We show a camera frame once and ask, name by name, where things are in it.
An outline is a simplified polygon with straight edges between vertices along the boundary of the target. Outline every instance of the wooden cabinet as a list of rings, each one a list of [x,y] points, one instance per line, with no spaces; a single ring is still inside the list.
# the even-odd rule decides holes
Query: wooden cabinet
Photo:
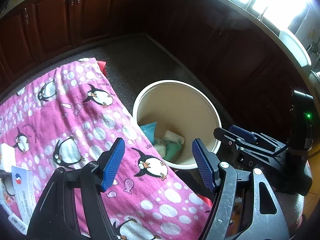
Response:
[[[41,59],[48,60],[76,47],[74,0],[28,0],[30,25]]]
[[[75,0],[76,38],[78,46],[112,35],[117,0]]]
[[[122,33],[145,31],[148,9],[148,0],[121,0],[120,22]]]
[[[29,9],[28,6],[25,9],[19,6],[0,21],[0,66],[11,81],[17,80],[40,62],[33,42]]]

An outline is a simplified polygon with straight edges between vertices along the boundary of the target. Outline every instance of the cartoon penguin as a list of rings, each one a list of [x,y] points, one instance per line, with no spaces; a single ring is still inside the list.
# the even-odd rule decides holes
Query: cartoon penguin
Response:
[[[113,223],[113,229],[116,232],[117,238],[120,240],[154,240],[161,237],[154,235],[142,225],[137,223],[133,218],[116,227],[116,222]]]
[[[84,160],[72,136],[65,139],[62,143],[60,143],[60,140],[57,142],[52,158],[57,165],[68,167],[70,169],[73,168],[69,166]]]
[[[21,96],[25,91],[26,91],[26,87],[23,87],[18,92],[16,92],[16,95]]]
[[[56,86],[54,84],[54,80],[45,84],[38,93],[38,99],[40,101],[49,102],[49,98],[53,97],[56,94]]]
[[[18,129],[18,135],[16,136],[16,144],[13,146],[14,148],[18,148],[22,154],[25,154],[29,150],[29,140],[28,137],[20,132],[19,128]]]
[[[136,148],[132,149],[140,154],[140,159],[138,160],[140,171],[135,175],[135,177],[148,174],[150,176],[160,178],[162,181],[167,178],[168,168],[163,161],[152,155],[145,155],[142,151]]]
[[[98,105],[101,105],[103,108],[106,108],[112,104],[113,98],[109,95],[108,92],[105,92],[101,89],[97,89],[91,84],[88,85],[91,87],[91,90],[88,91],[88,97],[84,102],[92,100]]]

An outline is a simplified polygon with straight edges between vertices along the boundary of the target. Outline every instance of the blue gripper pad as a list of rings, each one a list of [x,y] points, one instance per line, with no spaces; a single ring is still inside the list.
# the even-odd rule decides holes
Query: blue gripper pad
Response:
[[[215,184],[213,181],[213,169],[209,162],[207,161],[206,154],[204,151],[207,151],[204,144],[200,139],[194,139],[192,142],[192,154],[198,165],[202,180],[204,185],[211,191],[215,191]]]
[[[101,183],[101,188],[105,192],[115,179],[116,173],[118,171],[119,165],[121,163],[122,157],[125,151],[125,143],[122,138],[117,138],[116,141],[111,146],[108,151],[109,160],[103,169],[103,180]]]
[[[255,138],[251,132],[236,125],[231,125],[229,127],[229,132],[243,138],[246,143],[255,144],[257,141],[257,138]]]

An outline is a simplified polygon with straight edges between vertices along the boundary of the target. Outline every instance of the cardboard box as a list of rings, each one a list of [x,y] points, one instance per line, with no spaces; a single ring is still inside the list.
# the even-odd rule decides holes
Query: cardboard box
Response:
[[[32,213],[36,208],[32,171],[16,166],[12,166],[11,169],[14,194],[19,212],[22,221],[29,225]]]
[[[16,155],[13,147],[6,143],[0,144],[0,175],[11,172],[11,166],[16,165]]]

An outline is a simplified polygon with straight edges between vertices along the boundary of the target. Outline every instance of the white bin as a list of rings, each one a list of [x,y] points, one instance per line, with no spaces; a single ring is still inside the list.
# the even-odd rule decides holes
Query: white bin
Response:
[[[157,122],[156,137],[162,138],[169,130],[185,138],[176,161],[166,161],[172,168],[197,168],[191,148],[195,138],[214,153],[220,147],[213,136],[214,129],[221,127],[216,109],[202,92],[186,83],[162,80],[148,85],[138,95],[132,115],[138,125]]]

